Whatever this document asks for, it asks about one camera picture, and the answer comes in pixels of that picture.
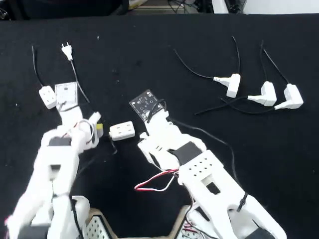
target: black circuit board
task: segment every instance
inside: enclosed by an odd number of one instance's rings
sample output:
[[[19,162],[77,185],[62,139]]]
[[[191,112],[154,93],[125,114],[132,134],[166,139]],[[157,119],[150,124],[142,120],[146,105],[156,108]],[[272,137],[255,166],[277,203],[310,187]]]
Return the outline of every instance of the black circuit board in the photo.
[[[158,99],[153,95],[153,93],[150,90],[146,90],[135,99],[131,100],[130,105],[143,121],[147,121],[149,113],[157,101]],[[159,107],[154,109],[153,115],[161,109],[163,109],[163,107],[159,104]]]

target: angled plug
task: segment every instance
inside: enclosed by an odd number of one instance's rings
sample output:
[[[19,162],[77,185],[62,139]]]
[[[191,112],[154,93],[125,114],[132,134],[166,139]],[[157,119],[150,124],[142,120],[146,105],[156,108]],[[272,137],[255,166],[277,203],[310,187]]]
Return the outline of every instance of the angled plug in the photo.
[[[231,77],[214,77],[213,80],[227,86],[226,96],[231,98],[236,97],[240,83],[239,74],[232,74]]]
[[[69,45],[69,43],[67,42],[66,43],[66,46],[64,46],[62,44],[62,48],[61,50],[63,51],[63,53],[66,55],[66,57],[68,58],[68,60],[73,60],[73,57],[72,57],[72,46]]]
[[[248,96],[247,99],[250,101],[260,103],[264,106],[273,106],[277,101],[276,92],[275,92],[273,83],[269,81],[265,81],[263,86],[261,87],[261,95]]]
[[[279,105],[275,106],[275,110],[279,109],[297,109],[303,103],[303,98],[300,95],[300,92],[296,85],[287,84],[287,87],[284,90],[286,101],[282,102]]]

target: white plug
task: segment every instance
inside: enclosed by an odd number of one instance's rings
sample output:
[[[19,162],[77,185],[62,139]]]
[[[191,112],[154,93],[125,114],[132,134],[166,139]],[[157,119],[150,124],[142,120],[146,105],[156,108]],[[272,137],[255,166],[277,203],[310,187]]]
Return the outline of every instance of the white plug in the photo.
[[[66,46],[64,46],[62,44],[62,48],[61,50],[63,51],[63,53],[66,55],[66,57],[68,58],[68,60],[73,60],[73,57],[72,57],[72,46],[69,45],[69,43],[67,42],[66,43]]]
[[[303,98],[300,95],[300,92],[296,85],[287,84],[287,87],[284,90],[286,101],[282,102],[279,105],[275,106],[275,110],[279,109],[297,109],[303,103]]]
[[[132,121],[111,126],[109,135],[113,141],[134,137],[135,130]]]
[[[265,81],[263,86],[261,87],[261,95],[248,96],[247,99],[250,101],[260,103],[264,106],[273,106],[277,101],[276,92],[275,92],[273,83],[269,81]]]
[[[51,109],[51,108],[56,106],[55,93],[50,86],[43,86],[39,90],[39,94],[40,94],[41,99],[43,100],[45,106],[48,109]]]
[[[231,98],[236,97],[240,83],[239,74],[232,74],[231,77],[214,77],[213,80],[227,86],[226,96]]]

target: black wire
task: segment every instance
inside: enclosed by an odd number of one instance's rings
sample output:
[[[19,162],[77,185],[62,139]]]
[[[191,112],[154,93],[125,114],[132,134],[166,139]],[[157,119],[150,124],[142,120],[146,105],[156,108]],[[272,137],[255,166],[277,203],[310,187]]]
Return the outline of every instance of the black wire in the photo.
[[[238,44],[237,41],[235,39],[234,36],[232,36],[234,42],[235,42],[235,46],[236,46],[236,51],[237,51],[237,61],[238,61],[238,68],[237,68],[237,73],[240,73],[240,54],[239,54],[239,48],[238,48]]]
[[[35,73],[35,76],[36,78],[38,79],[40,85],[43,87],[43,82],[41,81],[40,77],[39,77],[39,74],[38,74],[38,71],[36,70],[36,56],[35,56],[35,50],[34,50],[34,47],[32,47],[32,58],[33,58],[33,69],[34,69],[34,73]]]
[[[261,63],[261,66],[263,67],[265,81],[268,81],[267,72],[265,69],[264,62],[263,62],[263,50],[264,50],[264,40],[262,40],[261,45],[260,45],[260,63]]]
[[[151,121],[151,119],[152,119],[152,117],[153,117],[153,114],[154,114],[154,110],[155,110],[156,107],[158,107],[158,105],[160,105],[161,103],[164,103],[164,110],[165,110],[165,111],[167,110],[166,100],[160,99],[159,101],[157,101],[157,102],[153,105],[152,109],[150,110],[147,123],[149,123],[149,122]]]
[[[212,138],[212,139],[214,139],[214,140],[216,140],[216,141],[218,141],[218,142],[224,144],[225,146],[227,146],[227,147],[230,149],[230,151],[231,151],[231,167],[232,167],[232,173],[233,173],[233,176],[234,176],[235,181],[236,181],[237,184],[240,186],[240,183],[239,183],[239,180],[238,180],[238,177],[237,177],[237,173],[236,173],[236,167],[235,167],[235,166],[236,166],[236,165],[235,165],[235,153],[234,153],[234,150],[233,150],[232,146],[231,146],[229,143],[227,143],[227,142],[225,142],[225,141],[223,141],[223,140],[217,138],[216,136],[210,134],[209,132],[203,130],[202,128],[198,128],[198,127],[194,127],[194,126],[188,125],[188,124],[186,124],[186,123],[183,123],[183,122],[180,122],[180,121],[178,121],[178,120],[175,120],[175,119],[173,119],[173,118],[171,118],[171,117],[167,117],[167,119],[170,120],[170,121],[172,121],[174,124],[183,126],[183,127],[185,127],[185,128],[189,128],[189,129],[192,129],[192,130],[198,130],[198,131],[200,131],[200,132],[206,134],[206,135],[209,136],[210,138]]]
[[[229,104],[229,106],[231,108],[233,108],[234,110],[237,110],[241,113],[244,113],[244,114],[247,114],[247,115],[261,115],[261,114],[265,114],[265,113],[268,113],[268,112],[271,112],[271,111],[274,111],[275,110],[275,107],[271,107],[270,109],[267,109],[265,111],[259,111],[259,112],[250,112],[250,111],[245,111],[245,110],[242,110],[242,109],[239,109],[235,106],[233,106],[232,104]]]
[[[268,59],[271,61],[271,63],[274,65],[274,67],[276,68],[276,70],[279,72],[279,74],[281,75],[281,77],[287,82],[287,84],[289,84],[288,79],[285,77],[285,75],[279,70],[278,66],[275,64],[275,62],[273,61],[273,59],[271,59],[270,55],[268,54],[268,52],[266,51],[265,48],[263,48],[264,52],[266,53],[266,56],[268,57]]]
[[[86,96],[86,94],[84,93],[84,91],[83,91],[83,89],[82,89],[82,87],[80,85],[80,82],[79,82],[79,79],[78,79],[78,75],[76,74],[76,70],[75,70],[75,67],[74,67],[73,60],[70,60],[70,62],[71,62],[72,69],[73,69],[73,72],[74,72],[74,77],[75,77],[76,82],[78,83],[79,89],[80,89],[82,95],[84,96],[86,102],[90,103],[89,98]]]
[[[192,195],[190,194],[189,190],[188,190],[187,188],[186,188],[186,190],[187,190],[187,192],[188,192],[188,194],[189,194],[189,197],[190,197],[190,200],[191,200],[191,205],[189,206],[189,208],[188,208],[188,210],[186,211],[186,214],[185,214],[185,220],[186,220],[186,222],[187,222],[188,224],[190,224],[193,228],[195,228],[196,230],[198,230],[199,232],[201,232],[201,233],[205,234],[206,236],[208,236],[209,238],[211,238],[211,239],[218,239],[218,238],[213,237],[213,236],[211,236],[210,234],[204,232],[203,230],[199,229],[198,227],[194,226],[194,224],[192,224],[192,223],[188,220],[187,215],[188,215],[188,213],[190,212],[190,210],[191,210],[191,209],[193,208],[193,206],[194,206],[194,199],[193,199]]]
[[[81,228],[80,228],[80,225],[79,225],[79,222],[78,222],[78,216],[76,215],[75,205],[72,203],[71,198],[70,198],[70,203],[71,203],[71,208],[72,208],[72,211],[73,211],[75,226],[76,226],[76,228],[79,231],[79,237],[80,237],[80,239],[84,239],[82,231],[81,231]]]
[[[194,115],[195,115],[195,116],[198,116],[198,115],[207,113],[207,112],[209,112],[209,111],[214,111],[214,110],[217,110],[217,109],[224,108],[224,107],[226,107],[226,106],[228,106],[228,105],[230,105],[230,104],[232,104],[232,103],[234,103],[234,102],[236,102],[236,101],[238,101],[238,100],[241,100],[241,99],[247,99],[247,96],[242,96],[242,97],[235,98],[235,99],[233,99],[232,101],[227,102],[227,103],[225,103],[225,104],[223,104],[223,105],[216,106],[216,107],[212,107],[212,108],[208,108],[208,109],[205,109],[205,110],[203,110],[203,111],[196,112],[196,113],[194,113]]]
[[[179,60],[181,61],[181,63],[183,63],[183,65],[190,71],[192,72],[193,74],[197,75],[197,76],[200,76],[200,77],[203,77],[203,78],[206,78],[206,79],[214,79],[214,77],[211,77],[211,76],[204,76],[204,75],[201,75],[197,72],[195,72],[193,69],[191,69],[189,66],[186,65],[186,63],[183,61],[183,59],[180,57],[180,55],[178,54],[178,52],[176,51],[176,49],[174,49],[175,51],[175,54],[176,56],[179,58]]]

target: black table surface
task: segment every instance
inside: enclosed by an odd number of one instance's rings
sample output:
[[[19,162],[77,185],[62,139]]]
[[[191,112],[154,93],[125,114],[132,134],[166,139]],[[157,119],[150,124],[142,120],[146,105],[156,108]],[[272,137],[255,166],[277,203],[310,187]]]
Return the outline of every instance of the black table surface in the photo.
[[[61,43],[72,44],[79,80],[92,106],[108,127],[132,120],[137,136],[116,143],[102,140],[80,155],[80,166],[96,159],[75,182],[72,195],[83,195],[100,209],[120,237],[168,235],[183,205],[189,204],[177,182],[162,193],[137,193],[133,187],[156,174],[137,147],[145,126],[128,102],[146,89],[168,103],[170,115],[201,127],[231,144],[243,188],[267,209],[288,238],[313,238],[319,215],[319,15],[155,15],[92,17],[0,24],[0,219],[12,213],[26,189],[42,135],[60,124],[56,110],[43,105],[32,65],[31,45],[38,49],[38,71],[45,84],[74,81]],[[238,41],[242,81],[238,96],[258,95],[264,82],[259,60],[261,40],[304,98],[297,110],[245,115],[224,108],[195,117],[221,104],[226,88],[187,71],[176,48],[197,71],[229,76],[236,69],[231,36]],[[265,58],[278,103],[285,82]],[[256,103],[239,107],[259,111]],[[231,174],[229,149],[200,137]],[[152,186],[165,185],[168,178]]]

